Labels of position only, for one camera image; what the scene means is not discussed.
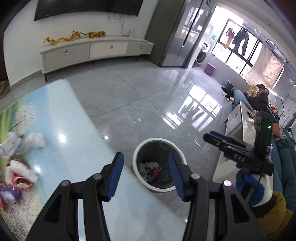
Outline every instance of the tv stand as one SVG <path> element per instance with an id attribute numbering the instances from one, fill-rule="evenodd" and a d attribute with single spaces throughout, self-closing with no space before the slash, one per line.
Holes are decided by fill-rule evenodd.
<path id="1" fill-rule="evenodd" d="M 42 73 L 45 75 L 57 69 L 97 59 L 151 54 L 154 44 L 145 39 L 125 36 L 104 38 L 82 37 L 57 46 L 41 48 Z"/>

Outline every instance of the white rim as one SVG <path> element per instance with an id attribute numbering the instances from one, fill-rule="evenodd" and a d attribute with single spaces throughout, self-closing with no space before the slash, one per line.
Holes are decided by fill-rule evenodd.
<path id="1" fill-rule="evenodd" d="M 183 152 L 180 150 L 179 147 L 177 147 L 174 143 L 166 140 L 166 139 L 163 139 L 163 138 L 149 138 L 147 140 L 144 140 L 142 141 L 138 146 L 137 148 L 135 149 L 135 151 L 133 152 L 133 171 L 135 173 L 135 175 L 137 176 L 137 178 L 139 179 L 139 181 L 144 185 L 146 186 L 147 188 L 149 188 L 150 190 L 153 190 L 155 192 L 169 192 L 169 191 L 172 191 L 174 189 L 176 189 L 175 185 L 170 187 L 170 188 L 156 188 L 156 187 L 153 187 L 151 186 L 150 184 L 146 183 L 144 181 L 144 179 L 142 178 L 142 176 L 140 175 L 139 171 L 138 171 L 138 167 L 137 167 L 137 155 L 138 155 L 138 152 L 140 150 L 140 148 L 145 145 L 147 142 L 151 142 L 151 141 L 163 141 L 163 142 L 166 142 L 168 143 L 169 145 L 171 145 L 177 152 L 178 154 L 180 155 L 181 159 L 182 159 L 182 162 L 183 164 L 187 164 L 186 163 L 186 158 L 183 154 Z"/>

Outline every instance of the silver bolt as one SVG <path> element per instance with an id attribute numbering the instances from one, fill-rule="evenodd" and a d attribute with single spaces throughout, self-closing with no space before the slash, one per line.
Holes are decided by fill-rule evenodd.
<path id="1" fill-rule="evenodd" d="M 197 173 L 192 173 L 192 174 L 191 174 L 191 177 L 192 177 L 193 179 L 199 179 L 199 178 L 200 178 L 200 175 L 198 175 Z"/>
<path id="2" fill-rule="evenodd" d="M 223 184 L 224 184 L 226 187 L 230 187 L 230 186 L 232 185 L 231 181 L 229 181 L 229 180 L 225 180 L 225 181 L 223 182 Z"/>
<path id="3" fill-rule="evenodd" d="M 102 175 L 99 174 L 99 173 L 96 173 L 95 175 L 93 175 L 93 178 L 94 178 L 95 180 L 99 180 L 99 179 L 102 178 Z"/>
<path id="4" fill-rule="evenodd" d="M 68 180 L 63 180 L 61 184 L 62 184 L 63 187 L 68 186 L 69 181 Z"/>

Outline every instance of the table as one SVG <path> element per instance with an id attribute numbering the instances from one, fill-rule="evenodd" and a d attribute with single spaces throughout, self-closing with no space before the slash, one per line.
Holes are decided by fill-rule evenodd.
<path id="1" fill-rule="evenodd" d="M 29 152 L 25 159 L 39 178 L 33 189 L 24 192 L 20 204 L 10 205 L 1 215 L 18 237 L 26 235 L 47 199 L 64 179 L 72 183 L 87 179 L 111 163 L 115 152 L 99 136 L 81 107 L 70 84 L 57 80 L 8 107 L 0 114 L 0 141 L 13 131 L 42 133 L 46 147 Z M 0 158 L 1 177 L 5 160 Z M 103 203 L 111 240 L 180 241 L 185 222 L 162 204 L 124 167 L 115 196 Z M 83 204 L 78 204 L 79 240 L 85 240 Z"/>
<path id="2" fill-rule="evenodd" d="M 243 102 L 229 114 L 226 136 L 233 136 L 246 143 L 254 145 L 256 129 L 254 120 L 249 117 L 252 113 Z M 236 167 L 236 162 L 224 157 L 223 152 L 220 153 L 219 160 L 214 172 L 213 182 L 222 183 L 224 180 L 230 180 L 232 183 L 236 182 L 236 174 L 239 169 Z M 273 177 L 269 177 L 271 189 L 273 190 Z"/>

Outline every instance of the golden dragon figurine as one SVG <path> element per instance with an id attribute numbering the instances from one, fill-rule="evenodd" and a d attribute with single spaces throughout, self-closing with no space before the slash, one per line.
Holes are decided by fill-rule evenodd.
<path id="1" fill-rule="evenodd" d="M 74 41 L 74 38 L 75 37 L 81 37 L 80 34 L 83 34 L 83 35 L 88 35 L 90 38 L 96 38 L 96 37 L 105 37 L 106 36 L 106 33 L 104 31 L 99 31 L 99 32 L 89 32 L 87 34 L 85 33 L 82 33 L 82 32 L 78 32 L 78 31 L 72 31 L 72 35 L 70 38 L 65 38 L 65 37 L 62 37 L 62 38 L 58 38 L 57 40 L 54 40 L 54 39 L 51 39 L 49 37 L 45 38 L 44 39 L 44 43 L 45 42 L 48 42 L 50 43 L 51 45 L 57 45 L 57 43 L 60 41 L 60 40 L 65 40 L 65 41 Z"/>

